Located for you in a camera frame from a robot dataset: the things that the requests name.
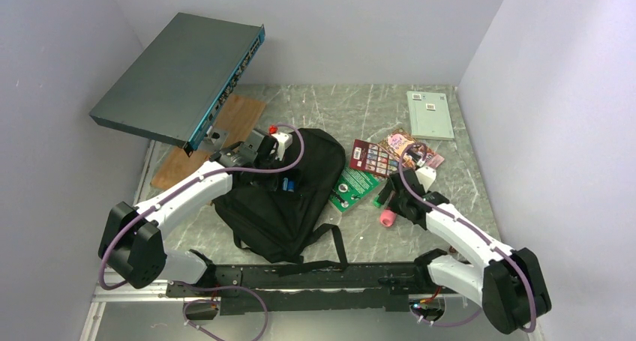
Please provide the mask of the pink marker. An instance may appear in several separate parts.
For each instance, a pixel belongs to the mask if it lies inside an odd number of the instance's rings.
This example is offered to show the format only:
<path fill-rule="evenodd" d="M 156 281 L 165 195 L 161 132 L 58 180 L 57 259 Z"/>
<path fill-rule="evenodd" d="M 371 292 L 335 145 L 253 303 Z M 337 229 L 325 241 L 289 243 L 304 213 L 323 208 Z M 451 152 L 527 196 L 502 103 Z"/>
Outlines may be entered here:
<path fill-rule="evenodd" d="M 395 212 L 393 212 L 391 209 L 386 208 L 385 210 L 382 211 L 382 213 L 379 216 L 379 222 L 381 223 L 382 226 L 384 227 L 391 227 L 394 225 L 396 219 L 397 219 L 397 214 Z"/>

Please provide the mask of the green book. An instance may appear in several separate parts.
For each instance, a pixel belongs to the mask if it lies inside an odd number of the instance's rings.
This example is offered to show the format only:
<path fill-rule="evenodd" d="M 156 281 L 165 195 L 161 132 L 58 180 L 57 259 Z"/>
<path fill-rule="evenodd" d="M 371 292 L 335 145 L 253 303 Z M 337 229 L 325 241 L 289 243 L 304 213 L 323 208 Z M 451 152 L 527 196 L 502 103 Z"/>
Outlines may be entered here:
<path fill-rule="evenodd" d="M 370 195 L 383 181 L 384 178 L 369 172 L 345 167 L 329 195 L 330 205 L 341 213 L 347 212 Z"/>

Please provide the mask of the blue marker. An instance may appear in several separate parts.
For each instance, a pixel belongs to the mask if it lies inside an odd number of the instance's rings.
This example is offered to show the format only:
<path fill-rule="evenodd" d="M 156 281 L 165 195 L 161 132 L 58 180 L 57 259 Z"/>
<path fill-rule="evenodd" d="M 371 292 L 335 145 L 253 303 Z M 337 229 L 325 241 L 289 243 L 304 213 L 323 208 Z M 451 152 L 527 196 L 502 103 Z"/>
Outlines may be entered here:
<path fill-rule="evenodd" d="M 289 178 L 284 178 L 282 181 L 281 188 L 283 191 L 294 192 L 295 191 L 295 182 Z"/>

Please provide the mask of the black student backpack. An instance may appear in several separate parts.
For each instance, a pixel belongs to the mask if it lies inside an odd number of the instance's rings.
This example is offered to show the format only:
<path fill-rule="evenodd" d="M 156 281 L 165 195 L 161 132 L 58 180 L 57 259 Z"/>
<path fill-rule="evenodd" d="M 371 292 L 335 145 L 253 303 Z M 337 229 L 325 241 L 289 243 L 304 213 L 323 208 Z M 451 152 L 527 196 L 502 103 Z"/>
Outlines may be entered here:
<path fill-rule="evenodd" d="M 231 228 L 237 247 L 245 244 L 268 262 L 282 263 L 280 276 L 326 268 L 344 271 L 349 262 L 340 229 L 318 223 L 344 170 L 344 147 L 324 130 L 302 128 L 285 156 L 285 161 L 294 157 L 297 165 L 281 174 L 276 190 L 238 185 L 214 199 L 217 214 Z M 294 180 L 294 192 L 282 190 L 284 178 Z M 302 252 L 326 233 L 333 236 L 338 260 L 305 262 Z"/>

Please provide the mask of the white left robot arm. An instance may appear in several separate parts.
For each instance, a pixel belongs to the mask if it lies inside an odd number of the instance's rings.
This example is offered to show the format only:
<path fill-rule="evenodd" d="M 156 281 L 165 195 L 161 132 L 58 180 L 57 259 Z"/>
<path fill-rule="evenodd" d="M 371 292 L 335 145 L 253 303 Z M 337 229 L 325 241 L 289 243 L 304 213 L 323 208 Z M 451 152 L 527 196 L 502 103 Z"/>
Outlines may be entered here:
<path fill-rule="evenodd" d="M 120 202 L 109 212 L 98 255 L 98 284 L 104 290 L 130 285 L 141 289 L 156 279 L 185 283 L 198 296 L 215 286 L 214 264 L 195 251 L 165 249 L 164 237 L 183 219 L 210 201 L 228 194 L 251 175 L 286 172 L 302 159 L 277 169 L 290 146 L 305 146 L 299 129 L 289 132 L 253 130 L 247 140 L 213 153 L 192 174 L 160 195 L 134 206 Z"/>

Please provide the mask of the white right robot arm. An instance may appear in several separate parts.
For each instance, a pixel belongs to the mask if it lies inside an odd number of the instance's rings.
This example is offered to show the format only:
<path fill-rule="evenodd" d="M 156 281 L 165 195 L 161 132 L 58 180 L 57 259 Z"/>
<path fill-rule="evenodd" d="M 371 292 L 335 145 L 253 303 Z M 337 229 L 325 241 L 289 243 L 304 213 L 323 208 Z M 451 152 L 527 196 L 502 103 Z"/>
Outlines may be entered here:
<path fill-rule="evenodd" d="M 389 176 L 377 203 L 392 215 L 442 238 L 462 260 L 434 249 L 418 256 L 412 275 L 387 277 L 390 286 L 410 285 L 422 292 L 451 289 L 478 304 L 487 320 L 502 334 L 532 333 L 537 318 L 551 310 L 551 300 L 539 260 L 527 248 L 515 249 L 468 221 L 438 192 L 426 191 L 415 172 Z"/>

